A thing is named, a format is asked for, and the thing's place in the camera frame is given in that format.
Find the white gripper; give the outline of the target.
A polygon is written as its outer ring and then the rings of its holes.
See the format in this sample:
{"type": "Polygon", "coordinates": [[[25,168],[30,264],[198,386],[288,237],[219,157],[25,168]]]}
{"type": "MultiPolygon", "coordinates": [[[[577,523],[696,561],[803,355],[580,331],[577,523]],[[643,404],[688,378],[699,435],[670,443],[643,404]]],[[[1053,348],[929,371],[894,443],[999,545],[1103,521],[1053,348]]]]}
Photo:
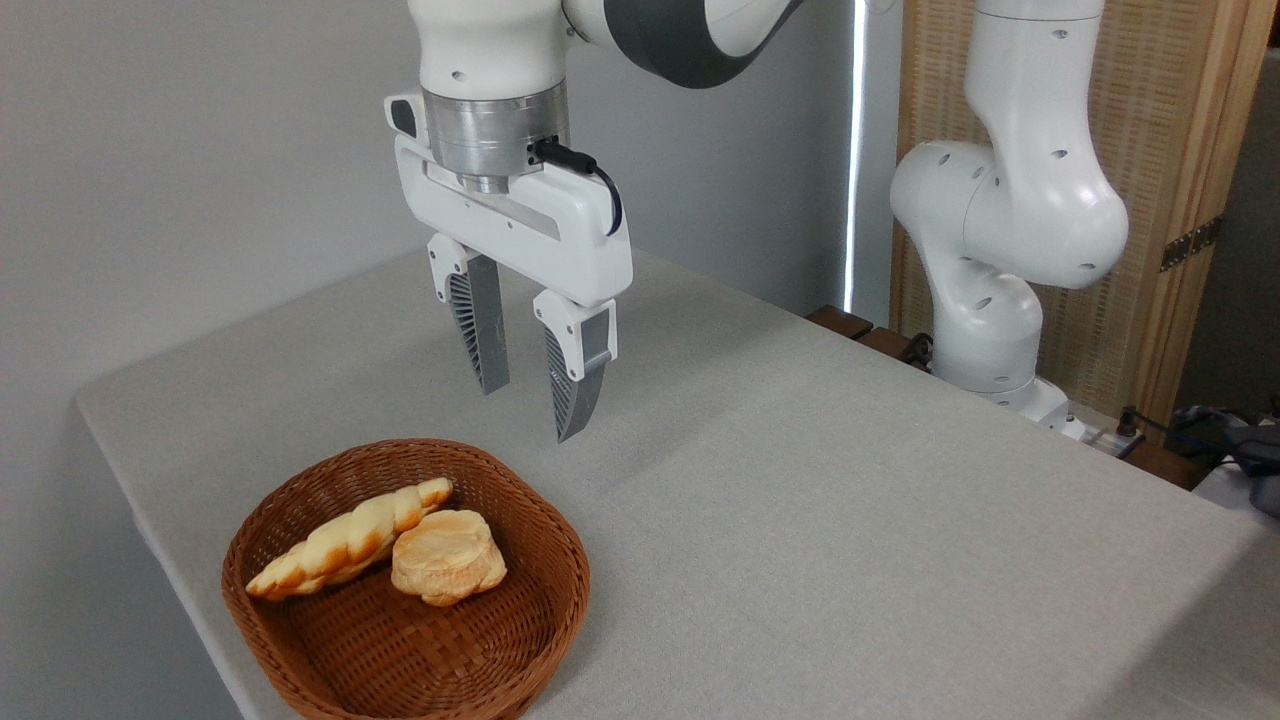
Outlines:
{"type": "Polygon", "coordinates": [[[404,200],[440,232],[428,243],[433,282],[481,391],[509,383],[498,261],[549,288],[534,307],[545,333],[556,433],[559,442],[577,434],[594,413],[605,365],[618,356],[609,299],[634,279],[627,225],[607,233],[611,191],[595,177],[544,165],[511,179],[508,193],[480,193],[434,163],[421,97],[387,97],[385,118],[397,132],[404,200]]]}

